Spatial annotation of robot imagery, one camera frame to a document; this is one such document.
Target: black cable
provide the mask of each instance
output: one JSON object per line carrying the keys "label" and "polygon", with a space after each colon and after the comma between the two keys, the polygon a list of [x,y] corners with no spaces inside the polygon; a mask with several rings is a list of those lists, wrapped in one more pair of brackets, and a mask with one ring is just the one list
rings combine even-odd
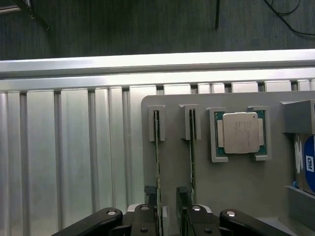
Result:
{"label": "black cable", "polygon": [[[274,5],[274,1],[275,1],[275,0],[272,0],[272,2],[271,2],[271,6],[272,6],[272,7],[273,7],[273,5]],[[290,15],[290,14],[292,14],[293,12],[296,11],[296,9],[300,6],[300,3],[301,3],[301,0],[299,0],[299,2],[297,3],[296,7],[295,7],[293,10],[291,10],[291,11],[288,11],[288,12],[278,12],[278,11],[276,11],[276,12],[278,12],[279,15],[288,16],[288,15]]]}
{"label": "black cable", "polygon": [[309,35],[309,36],[315,36],[315,33],[304,33],[304,32],[300,32],[295,30],[294,28],[292,28],[292,26],[272,7],[272,5],[267,1],[267,0],[263,0],[266,5],[270,8],[270,10],[273,11],[273,13],[276,14],[276,16],[278,16],[280,18],[280,20],[282,20],[283,23],[285,23],[285,25],[295,34],[300,34],[300,35]]}

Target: gray box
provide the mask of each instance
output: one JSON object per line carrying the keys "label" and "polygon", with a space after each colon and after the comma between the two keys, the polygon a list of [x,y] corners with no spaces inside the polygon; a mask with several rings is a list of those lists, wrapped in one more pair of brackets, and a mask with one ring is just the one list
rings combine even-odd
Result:
{"label": "gray box", "polygon": [[284,103],[284,132],[315,134],[315,100]]}

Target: aluminum rail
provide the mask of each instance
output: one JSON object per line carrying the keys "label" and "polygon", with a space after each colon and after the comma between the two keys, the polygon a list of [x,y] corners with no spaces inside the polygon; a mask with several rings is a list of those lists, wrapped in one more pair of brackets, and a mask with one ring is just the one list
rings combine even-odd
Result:
{"label": "aluminum rail", "polygon": [[315,49],[0,61],[0,79],[315,66]]}

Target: sticker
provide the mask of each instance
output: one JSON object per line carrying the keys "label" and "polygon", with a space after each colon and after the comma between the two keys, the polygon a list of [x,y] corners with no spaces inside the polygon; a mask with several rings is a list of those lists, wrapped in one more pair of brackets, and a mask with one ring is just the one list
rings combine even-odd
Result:
{"label": "sticker", "polygon": [[305,178],[310,189],[315,192],[315,172],[314,172],[314,157],[315,157],[315,138],[310,136],[304,144],[303,164],[305,168]]}
{"label": "sticker", "polygon": [[305,157],[306,162],[306,170],[310,172],[314,172],[314,157],[312,156],[306,156]]}

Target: corrugated metal panel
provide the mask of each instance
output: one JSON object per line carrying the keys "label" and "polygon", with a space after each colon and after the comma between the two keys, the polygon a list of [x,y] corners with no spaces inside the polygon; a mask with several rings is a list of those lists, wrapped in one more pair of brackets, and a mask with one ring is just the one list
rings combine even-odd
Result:
{"label": "corrugated metal panel", "polygon": [[198,93],[211,93],[211,86],[208,83],[198,84]]}
{"label": "corrugated metal panel", "polygon": [[232,92],[258,92],[257,82],[232,83]]}
{"label": "corrugated metal panel", "polygon": [[92,182],[88,91],[61,91],[63,227],[91,214]]}
{"label": "corrugated metal panel", "polygon": [[216,83],[211,85],[211,92],[212,93],[224,93],[224,83]]}
{"label": "corrugated metal panel", "polygon": [[108,89],[95,90],[96,165],[94,166],[95,208],[113,206],[112,157]]}
{"label": "corrugated metal panel", "polygon": [[8,99],[6,93],[0,93],[0,235],[8,236],[10,230],[10,182],[8,156]]}
{"label": "corrugated metal panel", "polygon": [[287,81],[267,81],[265,82],[266,92],[291,91],[291,82]]}
{"label": "corrugated metal panel", "polygon": [[141,101],[147,95],[156,95],[156,86],[131,86],[129,89],[130,119],[130,204],[141,203],[144,199],[143,150]]}
{"label": "corrugated metal panel", "polygon": [[27,142],[30,234],[52,235],[58,231],[59,209],[53,91],[27,93]]}
{"label": "corrugated metal panel", "polygon": [[297,86],[299,91],[309,91],[311,90],[311,83],[309,80],[298,80]]}
{"label": "corrugated metal panel", "polygon": [[21,155],[21,120],[20,93],[8,93],[8,140],[9,140],[9,184],[10,184],[10,225],[12,236],[23,234],[22,205],[22,155]]}
{"label": "corrugated metal panel", "polygon": [[123,90],[109,90],[110,140],[114,207],[126,210],[126,173],[124,150]]}
{"label": "corrugated metal panel", "polygon": [[291,83],[314,90],[307,80],[314,72],[177,70],[0,81],[4,91],[20,89],[0,94],[0,236],[48,236],[98,209],[143,202],[146,95],[258,91],[257,82],[266,91],[288,91]]}

